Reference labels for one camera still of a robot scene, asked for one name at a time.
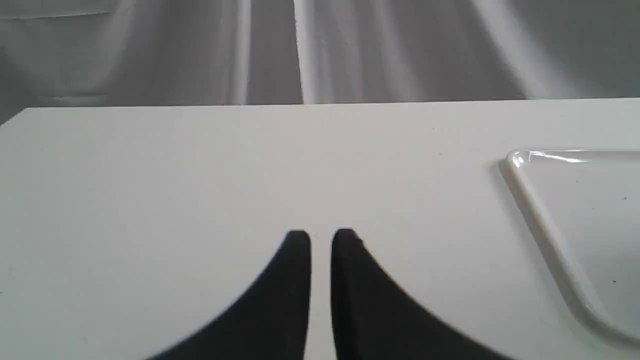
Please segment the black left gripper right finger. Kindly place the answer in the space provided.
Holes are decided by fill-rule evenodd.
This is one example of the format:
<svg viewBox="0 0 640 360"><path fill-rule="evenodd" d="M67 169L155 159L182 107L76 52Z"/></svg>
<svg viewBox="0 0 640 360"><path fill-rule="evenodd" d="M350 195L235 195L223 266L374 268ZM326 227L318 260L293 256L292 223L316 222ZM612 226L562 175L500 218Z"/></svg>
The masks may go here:
<svg viewBox="0 0 640 360"><path fill-rule="evenodd" d="M331 244L331 320L339 360L503 360L406 294L350 228Z"/></svg>

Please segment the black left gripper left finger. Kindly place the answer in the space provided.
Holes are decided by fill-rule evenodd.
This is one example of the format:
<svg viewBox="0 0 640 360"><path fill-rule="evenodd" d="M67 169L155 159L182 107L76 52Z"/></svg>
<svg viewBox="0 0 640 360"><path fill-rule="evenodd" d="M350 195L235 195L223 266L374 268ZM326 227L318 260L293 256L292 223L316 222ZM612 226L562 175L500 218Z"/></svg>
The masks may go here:
<svg viewBox="0 0 640 360"><path fill-rule="evenodd" d="M302 360L311 298L306 231L286 233L269 264L234 303L156 360Z"/></svg>

